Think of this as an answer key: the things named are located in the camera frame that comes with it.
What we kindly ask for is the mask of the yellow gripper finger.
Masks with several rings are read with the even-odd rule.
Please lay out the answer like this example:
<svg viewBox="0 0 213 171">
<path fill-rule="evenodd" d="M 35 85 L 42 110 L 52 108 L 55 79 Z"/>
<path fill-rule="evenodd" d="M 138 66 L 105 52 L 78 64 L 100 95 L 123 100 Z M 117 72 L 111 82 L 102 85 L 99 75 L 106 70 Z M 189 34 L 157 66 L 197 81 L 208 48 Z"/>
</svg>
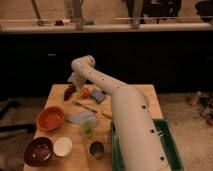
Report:
<svg viewBox="0 0 213 171">
<path fill-rule="evenodd" d="M 80 87 L 78 89 L 78 94 L 81 96 L 82 94 L 84 94 L 84 87 Z"/>
</svg>

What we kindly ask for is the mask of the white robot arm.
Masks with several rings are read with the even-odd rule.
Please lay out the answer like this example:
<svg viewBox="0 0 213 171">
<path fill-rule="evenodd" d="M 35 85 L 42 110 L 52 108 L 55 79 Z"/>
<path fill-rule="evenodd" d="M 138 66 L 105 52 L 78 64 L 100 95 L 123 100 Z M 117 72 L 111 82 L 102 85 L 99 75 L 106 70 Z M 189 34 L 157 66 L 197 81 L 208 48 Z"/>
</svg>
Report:
<svg viewBox="0 0 213 171">
<path fill-rule="evenodd" d="M 71 62 L 69 77 L 77 88 L 87 80 L 111 96 L 111 111 L 126 171 L 171 171 L 149 111 L 146 95 L 136 87 L 95 69 L 91 55 Z"/>
</svg>

